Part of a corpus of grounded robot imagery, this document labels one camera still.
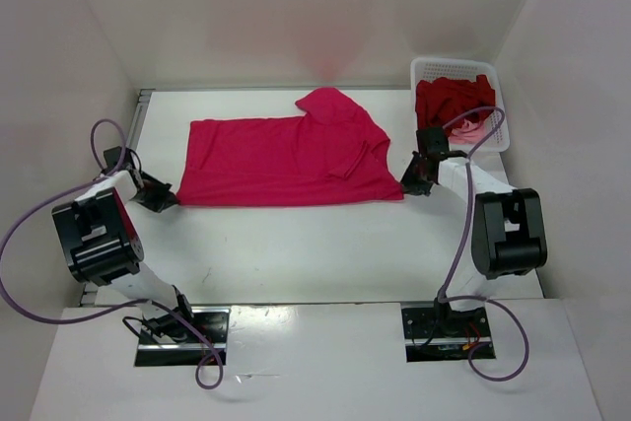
plastic basket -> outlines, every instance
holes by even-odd
[[[475,81],[478,74],[484,74],[489,80],[489,84],[495,90],[495,106],[504,109],[500,81],[497,78],[495,68],[488,63],[479,61],[469,61],[466,59],[447,59],[419,57],[412,61],[410,76],[412,79],[412,104],[416,105],[416,85],[419,81],[432,82],[437,78],[468,79]],[[487,132],[497,124],[499,114],[492,113],[484,121],[484,128]],[[497,130],[487,142],[478,150],[480,152],[504,152],[509,148],[511,139],[509,137],[508,120],[504,120],[502,126]],[[473,145],[450,144],[453,150],[469,151]]]

red cloth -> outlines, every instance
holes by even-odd
[[[421,81],[416,86],[416,120],[418,129],[442,127],[453,118],[482,105],[495,105],[495,91],[483,74],[473,83],[465,79],[438,78],[434,82]],[[471,122],[481,122],[491,110],[474,113],[467,117]],[[449,128],[461,128],[459,120]]]
[[[336,89],[296,102],[307,114],[191,122],[182,205],[311,206],[403,198],[387,135]]]

white wall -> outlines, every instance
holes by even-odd
[[[407,85],[420,54],[488,60],[522,0],[89,0],[136,87]]]
[[[631,413],[631,2],[528,0],[497,68],[509,178],[539,190],[547,295],[564,297],[606,420]]]
[[[109,116],[124,126],[133,90],[85,0],[0,0],[0,232],[30,206],[93,177],[88,135]],[[110,131],[101,145],[113,144]],[[49,210],[18,231],[2,261],[10,292],[58,316],[76,293]],[[28,419],[55,328],[0,303],[0,410]]]

purple cable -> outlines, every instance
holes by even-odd
[[[493,107],[490,105],[484,105],[482,107],[473,108],[472,110],[469,110],[468,112],[465,112],[459,115],[458,117],[450,120],[445,125],[443,125],[444,129],[448,128],[452,126],[454,123],[458,122],[459,120],[462,120],[463,118],[467,117],[468,115],[472,113],[476,113],[476,112],[481,112],[483,110],[492,110],[493,112],[499,112],[501,117],[498,123],[491,129],[491,131],[487,133],[479,142],[477,142],[471,148],[469,153],[466,155],[466,164],[464,166],[466,168],[467,202],[466,202],[466,217],[464,219],[464,229],[462,230],[462,237],[460,238],[460,243],[457,247],[456,255],[454,256],[454,261],[452,262],[450,271],[448,272],[447,277],[445,278],[445,283],[443,283],[443,286],[441,286],[441,288],[438,291],[437,299],[439,303],[450,303],[454,301],[463,301],[463,300],[480,301],[482,303],[488,303],[490,305],[496,306],[509,315],[509,317],[513,320],[517,328],[520,330],[520,334],[522,335],[522,339],[524,340],[524,358],[522,359],[522,362],[520,363],[520,365],[517,367],[517,369],[514,372],[503,377],[492,377],[480,372],[480,370],[477,367],[475,367],[475,365],[473,364],[473,354],[475,353],[476,350],[488,345],[488,343],[486,342],[482,344],[477,344],[476,346],[472,347],[471,349],[469,349],[469,353],[468,353],[469,366],[471,367],[473,372],[475,372],[475,374],[477,374],[484,380],[488,380],[489,382],[506,382],[508,380],[514,379],[521,372],[524,371],[524,368],[526,367],[526,364],[528,363],[528,359],[530,357],[530,343],[528,341],[528,337],[522,323],[518,320],[518,318],[515,316],[515,314],[511,310],[509,310],[506,306],[504,306],[503,304],[495,300],[491,300],[483,296],[474,296],[474,295],[453,296],[450,298],[447,297],[447,289],[449,288],[450,284],[452,283],[452,280],[454,279],[457,266],[459,265],[460,259],[462,258],[462,254],[464,253],[464,247],[466,246],[466,239],[469,235],[469,231],[471,230],[471,221],[473,220],[474,189],[473,189],[473,174],[471,172],[470,160],[473,154],[484,144],[484,142],[486,142],[489,138],[491,138],[491,136],[493,136],[493,134],[502,126],[502,123],[504,122],[506,118],[506,114],[500,108]]]
[[[98,120],[92,126],[92,130],[90,132],[90,146],[91,146],[91,149],[92,149],[92,154],[95,157],[95,159],[96,159],[97,163],[99,164],[99,166],[101,168],[103,168],[103,165],[102,165],[101,161],[99,160],[99,157],[97,156],[97,150],[95,148],[95,132],[97,131],[97,128],[99,128],[99,126],[101,124],[103,124],[103,123],[109,123],[109,124],[113,125],[116,128],[116,131],[118,132],[118,135],[120,136],[120,140],[122,142],[122,150],[120,152],[120,157],[118,157],[118,162],[116,163],[116,166],[107,175],[105,175],[103,177],[100,177],[98,179],[95,179],[94,181],[86,182],[86,183],[81,184],[79,186],[72,187],[71,189],[68,189],[67,191],[63,191],[63,192],[60,192],[58,194],[55,194],[54,196],[49,197],[48,199],[45,199],[44,201],[40,202],[38,205],[36,205],[33,208],[29,209],[22,216],[20,216],[16,220],[16,222],[13,223],[13,225],[9,228],[9,230],[6,232],[6,234],[2,237],[2,241],[0,241],[0,262],[2,261],[2,255],[4,254],[4,250],[7,247],[7,244],[9,243],[9,240],[13,237],[13,235],[18,230],[18,228],[22,224],[24,224],[25,221],[27,221],[27,219],[29,219],[35,212],[41,210],[42,208],[48,206],[49,204],[52,204],[53,202],[55,202],[58,199],[66,197],[66,196],[68,196],[70,194],[74,194],[75,192],[81,191],[83,189],[86,189],[88,187],[91,187],[91,186],[97,184],[98,182],[103,181],[104,179],[106,179],[110,175],[113,175],[114,173],[116,173],[120,169],[120,167],[122,166],[124,157],[125,157],[125,152],[126,152],[126,146],[125,146],[126,138],[125,138],[125,132],[123,132],[123,130],[120,127],[120,125],[118,125],[113,120],[110,120],[108,118],[102,118],[101,120]],[[53,324],[53,325],[68,325],[68,324],[76,324],[76,323],[79,323],[79,322],[85,322],[85,321],[88,321],[88,320],[96,319],[97,317],[108,315],[110,313],[113,313],[115,311],[121,310],[123,308],[130,308],[130,307],[133,307],[133,306],[137,306],[139,304],[149,303],[149,304],[151,304],[153,306],[156,306],[156,307],[160,308],[163,311],[166,311],[171,316],[173,316],[175,319],[177,319],[177,321],[179,321],[184,327],[186,327],[186,329],[188,329],[191,333],[193,333],[200,340],[200,342],[202,342],[203,344],[207,345],[208,348],[210,349],[211,353],[209,355],[205,356],[204,358],[202,358],[202,360],[197,365],[197,369],[195,371],[195,380],[197,381],[197,384],[200,387],[202,387],[204,389],[216,388],[217,386],[219,386],[221,384],[222,379],[224,377],[224,367],[223,367],[223,364],[222,364],[222,360],[221,360],[221,358],[219,356],[219,353],[217,352],[217,349],[215,349],[213,344],[206,337],[204,337],[201,332],[199,332],[192,324],[190,324],[183,317],[181,317],[177,313],[174,313],[172,310],[170,310],[166,306],[163,306],[160,303],[156,303],[155,301],[151,301],[151,300],[132,300],[132,301],[128,301],[126,303],[121,303],[119,305],[114,305],[114,306],[112,306],[110,308],[107,308],[106,310],[99,311],[98,313],[94,313],[94,314],[89,315],[89,316],[75,317],[73,319],[53,319],[53,318],[50,318],[50,317],[44,317],[44,316],[36,315],[35,313],[32,313],[29,310],[27,310],[26,308],[20,306],[20,304],[18,304],[13,299],[13,297],[9,294],[9,292],[7,291],[7,288],[5,287],[4,282],[2,281],[2,276],[1,275],[0,275],[0,296],[7,303],[7,305],[9,305],[9,307],[11,309],[16,311],[20,315],[22,315],[24,317],[27,317],[28,319],[34,320],[35,322],[41,322],[43,324]],[[201,371],[201,368],[206,364],[206,362],[208,360],[210,360],[211,357],[215,357],[215,360],[217,361],[217,366],[219,367],[219,377],[217,379],[217,382],[214,383],[213,385],[206,385],[205,383],[203,383],[200,380],[199,373]]]

